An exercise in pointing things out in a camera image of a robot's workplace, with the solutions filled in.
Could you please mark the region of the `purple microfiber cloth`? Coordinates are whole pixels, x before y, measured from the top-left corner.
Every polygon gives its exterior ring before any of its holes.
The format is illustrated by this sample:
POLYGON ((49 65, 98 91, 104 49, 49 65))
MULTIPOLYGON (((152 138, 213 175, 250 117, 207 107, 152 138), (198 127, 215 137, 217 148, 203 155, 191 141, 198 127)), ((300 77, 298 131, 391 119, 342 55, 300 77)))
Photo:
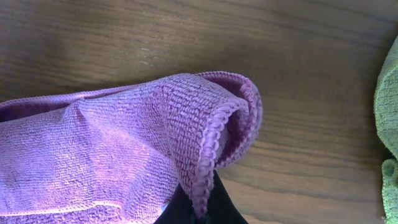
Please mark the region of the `purple microfiber cloth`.
POLYGON ((236 73, 1 103, 2 223, 154 223, 178 185, 206 222, 214 171, 258 135, 257 86, 236 73))

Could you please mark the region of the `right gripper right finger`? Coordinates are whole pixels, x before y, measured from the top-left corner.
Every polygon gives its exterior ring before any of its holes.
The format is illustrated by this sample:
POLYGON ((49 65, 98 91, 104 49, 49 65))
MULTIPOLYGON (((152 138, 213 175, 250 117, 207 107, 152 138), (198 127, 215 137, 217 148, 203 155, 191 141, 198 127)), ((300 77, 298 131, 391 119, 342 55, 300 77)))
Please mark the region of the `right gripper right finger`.
POLYGON ((209 224, 248 224, 231 201, 217 171, 214 171, 206 222, 209 224))

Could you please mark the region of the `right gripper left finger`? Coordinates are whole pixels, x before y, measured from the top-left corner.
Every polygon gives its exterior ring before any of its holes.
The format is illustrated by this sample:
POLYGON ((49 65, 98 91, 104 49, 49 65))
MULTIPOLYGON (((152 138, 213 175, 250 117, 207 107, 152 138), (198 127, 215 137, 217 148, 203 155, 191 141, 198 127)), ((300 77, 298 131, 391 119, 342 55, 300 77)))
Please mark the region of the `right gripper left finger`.
POLYGON ((196 224, 192 201, 178 185, 172 198, 154 224, 196 224))

